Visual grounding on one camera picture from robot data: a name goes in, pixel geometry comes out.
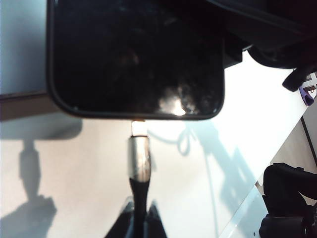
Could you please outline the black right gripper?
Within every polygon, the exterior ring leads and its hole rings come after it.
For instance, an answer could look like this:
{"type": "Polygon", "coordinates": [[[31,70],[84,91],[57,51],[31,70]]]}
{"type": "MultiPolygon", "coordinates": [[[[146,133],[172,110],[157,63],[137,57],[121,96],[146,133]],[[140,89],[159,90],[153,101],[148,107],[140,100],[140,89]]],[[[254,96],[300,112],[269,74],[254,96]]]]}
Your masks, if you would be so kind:
{"type": "Polygon", "coordinates": [[[276,68],[317,67],[315,0],[217,0],[224,18],[224,68],[248,50],[258,63],[276,68]]]}

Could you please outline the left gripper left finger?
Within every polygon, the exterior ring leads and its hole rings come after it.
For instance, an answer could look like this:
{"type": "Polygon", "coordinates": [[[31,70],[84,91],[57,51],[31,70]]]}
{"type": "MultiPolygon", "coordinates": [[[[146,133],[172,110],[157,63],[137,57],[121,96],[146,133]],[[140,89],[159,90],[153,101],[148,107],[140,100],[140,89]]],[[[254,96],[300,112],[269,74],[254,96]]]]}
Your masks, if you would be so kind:
{"type": "Polygon", "coordinates": [[[119,212],[119,215],[105,238],[132,238],[134,235],[134,201],[128,196],[119,212]]]}

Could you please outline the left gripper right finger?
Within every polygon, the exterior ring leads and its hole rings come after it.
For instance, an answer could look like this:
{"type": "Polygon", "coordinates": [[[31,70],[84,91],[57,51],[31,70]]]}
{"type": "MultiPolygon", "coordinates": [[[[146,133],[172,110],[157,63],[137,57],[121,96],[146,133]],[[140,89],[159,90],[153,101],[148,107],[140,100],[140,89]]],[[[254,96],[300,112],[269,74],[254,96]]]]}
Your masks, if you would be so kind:
{"type": "Polygon", "coordinates": [[[147,213],[147,237],[167,238],[155,200],[152,201],[147,213]]]}

